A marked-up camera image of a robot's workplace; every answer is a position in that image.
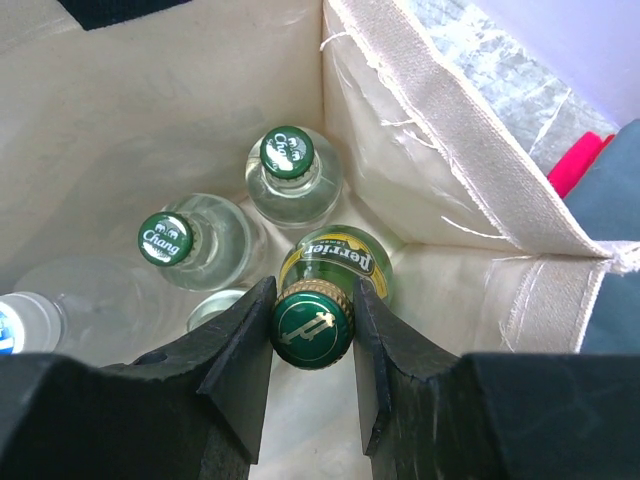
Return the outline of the folded red cloth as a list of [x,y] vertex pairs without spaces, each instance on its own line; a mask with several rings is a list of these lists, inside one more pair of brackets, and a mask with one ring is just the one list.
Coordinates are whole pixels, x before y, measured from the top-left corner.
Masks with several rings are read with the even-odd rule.
[[576,187],[614,138],[615,134],[601,138],[588,131],[565,152],[547,175],[549,183],[560,198],[564,199]]

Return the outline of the clear glass bottle silver cap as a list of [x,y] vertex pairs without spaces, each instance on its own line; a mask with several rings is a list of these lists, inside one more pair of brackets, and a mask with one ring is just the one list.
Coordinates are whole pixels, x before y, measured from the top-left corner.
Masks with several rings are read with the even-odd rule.
[[247,289],[242,288],[225,289],[217,291],[205,298],[189,315],[186,331],[191,332],[203,323],[228,310],[246,293]]

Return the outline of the plastic water bottle blue cap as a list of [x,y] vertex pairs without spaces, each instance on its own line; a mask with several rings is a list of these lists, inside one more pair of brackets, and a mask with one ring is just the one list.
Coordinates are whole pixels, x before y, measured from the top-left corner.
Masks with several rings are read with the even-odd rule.
[[99,367],[119,363],[160,336],[167,298],[163,281],[132,260],[56,259],[1,296],[1,353],[57,353]]

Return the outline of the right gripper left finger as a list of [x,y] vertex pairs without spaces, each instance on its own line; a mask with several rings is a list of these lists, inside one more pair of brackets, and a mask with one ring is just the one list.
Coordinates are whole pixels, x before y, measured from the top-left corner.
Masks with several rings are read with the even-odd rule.
[[257,463],[272,363],[268,276],[219,316],[132,363],[115,392],[104,479],[245,479]]

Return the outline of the clear Chang bottle green cap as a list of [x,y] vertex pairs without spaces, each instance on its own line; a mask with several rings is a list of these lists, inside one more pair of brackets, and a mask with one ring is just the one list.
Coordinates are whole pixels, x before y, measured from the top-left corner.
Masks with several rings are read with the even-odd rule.
[[256,210],[283,229],[322,225],[338,204],[342,162],[320,133],[282,125],[251,148],[245,169],[248,195]]

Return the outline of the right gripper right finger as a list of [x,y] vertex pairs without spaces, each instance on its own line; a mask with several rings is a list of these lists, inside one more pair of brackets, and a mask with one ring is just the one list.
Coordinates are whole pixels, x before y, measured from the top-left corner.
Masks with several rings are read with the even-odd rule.
[[428,340],[364,280],[353,302],[362,451],[373,478],[504,478],[473,358]]

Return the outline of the folded grey cloth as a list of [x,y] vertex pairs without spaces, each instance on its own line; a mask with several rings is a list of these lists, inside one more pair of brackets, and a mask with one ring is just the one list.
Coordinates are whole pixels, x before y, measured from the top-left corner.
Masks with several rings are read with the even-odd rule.
[[[593,240],[639,239],[639,121],[624,126],[566,197]],[[639,274],[605,275],[582,343],[583,353],[639,352]]]

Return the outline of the green Perrier glass bottle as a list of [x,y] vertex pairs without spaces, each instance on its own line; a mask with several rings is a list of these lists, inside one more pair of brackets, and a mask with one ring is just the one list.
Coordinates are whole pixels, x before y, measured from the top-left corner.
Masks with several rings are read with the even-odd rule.
[[354,285],[369,283],[388,305],[394,293],[388,253],[355,226],[328,225],[303,236],[286,255],[270,339],[282,360],[302,370],[339,361],[355,334]]

